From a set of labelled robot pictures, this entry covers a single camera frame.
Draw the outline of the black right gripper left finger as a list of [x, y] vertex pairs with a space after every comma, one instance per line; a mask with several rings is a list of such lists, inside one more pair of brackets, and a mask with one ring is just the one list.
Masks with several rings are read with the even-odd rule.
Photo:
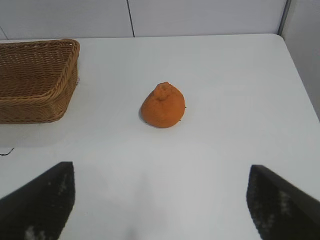
[[59, 239], [76, 199], [75, 170], [63, 161], [0, 200], [2, 240]]

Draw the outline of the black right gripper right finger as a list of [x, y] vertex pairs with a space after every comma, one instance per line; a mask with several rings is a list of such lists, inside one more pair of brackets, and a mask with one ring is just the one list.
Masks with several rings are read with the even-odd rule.
[[263, 240], [320, 238], [320, 202], [263, 165], [250, 167], [246, 203]]

